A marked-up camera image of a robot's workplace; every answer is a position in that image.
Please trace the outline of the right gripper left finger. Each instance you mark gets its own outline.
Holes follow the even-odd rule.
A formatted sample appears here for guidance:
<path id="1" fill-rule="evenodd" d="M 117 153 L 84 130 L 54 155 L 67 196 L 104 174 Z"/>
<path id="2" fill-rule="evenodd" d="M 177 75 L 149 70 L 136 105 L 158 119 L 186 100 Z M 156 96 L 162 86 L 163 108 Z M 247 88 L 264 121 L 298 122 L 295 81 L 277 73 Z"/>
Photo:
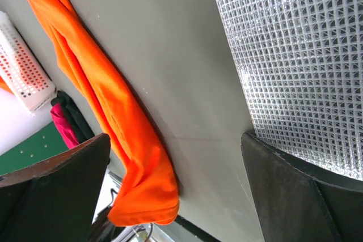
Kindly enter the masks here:
<path id="1" fill-rule="evenodd" d="M 111 150 L 107 134 L 1 176 L 1 241 L 87 241 Z"/>

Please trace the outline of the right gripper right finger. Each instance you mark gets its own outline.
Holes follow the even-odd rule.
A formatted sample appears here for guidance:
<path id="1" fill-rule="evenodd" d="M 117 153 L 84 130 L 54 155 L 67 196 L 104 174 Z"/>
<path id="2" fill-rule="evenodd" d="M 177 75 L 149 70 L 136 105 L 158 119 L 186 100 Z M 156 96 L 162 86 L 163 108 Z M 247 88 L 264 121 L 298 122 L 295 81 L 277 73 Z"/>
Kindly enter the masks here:
<path id="1" fill-rule="evenodd" d="M 362 181 L 250 133 L 241 151 L 265 241 L 362 241 Z"/>

